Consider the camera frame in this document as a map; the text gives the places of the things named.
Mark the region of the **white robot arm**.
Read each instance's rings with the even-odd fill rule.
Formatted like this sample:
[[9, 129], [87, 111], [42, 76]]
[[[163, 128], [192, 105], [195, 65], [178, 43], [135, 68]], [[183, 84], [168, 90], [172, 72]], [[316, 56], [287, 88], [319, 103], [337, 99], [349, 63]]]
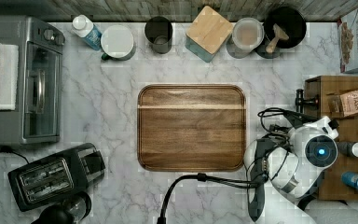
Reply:
[[247, 214], [254, 224], [316, 224], [293, 203], [311, 195], [321, 184], [324, 171], [337, 160], [338, 122], [270, 107], [258, 117], [283, 116], [288, 127], [270, 125], [267, 134], [254, 140], [243, 156]]

